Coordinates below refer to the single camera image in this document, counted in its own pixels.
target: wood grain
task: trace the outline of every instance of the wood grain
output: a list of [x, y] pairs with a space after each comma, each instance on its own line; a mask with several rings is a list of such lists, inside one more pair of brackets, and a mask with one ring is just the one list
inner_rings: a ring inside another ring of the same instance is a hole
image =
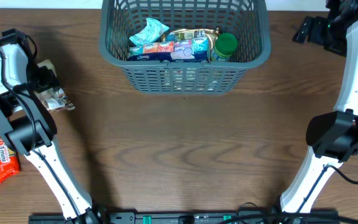
[[[56, 66], [74, 111], [54, 113], [75, 176], [109, 208], [236, 209], [269, 206], [290, 185], [306, 153], [313, 116], [332, 110], [345, 58], [291, 41], [310, 12], [269, 12], [270, 59], [235, 90], [214, 96], [149, 96], [99, 54], [100, 10], [0, 9], [0, 31], [32, 36], [38, 58]], [[41, 175], [0, 185], [0, 223], [26, 223], [60, 207]], [[343, 171], [358, 179], [358, 156]], [[315, 204], [358, 218], [358, 186], [334, 174]]]

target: gray basket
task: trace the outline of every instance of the gray basket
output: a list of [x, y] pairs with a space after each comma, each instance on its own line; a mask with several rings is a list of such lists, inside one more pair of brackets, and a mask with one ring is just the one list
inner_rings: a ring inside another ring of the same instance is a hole
[[[215, 29], [236, 36], [232, 62], [127, 61], [129, 37], [158, 19], [170, 30]], [[223, 94], [271, 51], [264, 0], [103, 0], [99, 48], [142, 93]]]

